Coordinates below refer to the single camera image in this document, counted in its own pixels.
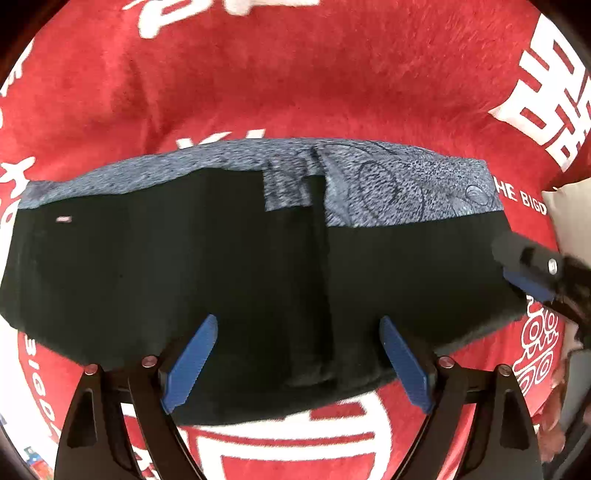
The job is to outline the cream folded cloth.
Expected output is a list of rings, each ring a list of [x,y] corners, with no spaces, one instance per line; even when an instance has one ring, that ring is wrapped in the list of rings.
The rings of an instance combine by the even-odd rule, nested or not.
[[[542,192],[563,255],[591,266],[591,179]]]

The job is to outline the black pants with patterned waistband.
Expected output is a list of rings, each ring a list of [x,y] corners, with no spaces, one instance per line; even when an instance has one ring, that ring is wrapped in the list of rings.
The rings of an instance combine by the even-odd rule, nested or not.
[[[342,139],[212,143],[33,181],[1,313],[80,364],[157,355],[214,316],[184,425],[283,417],[394,380],[384,317],[451,353],[520,319],[482,160]]]

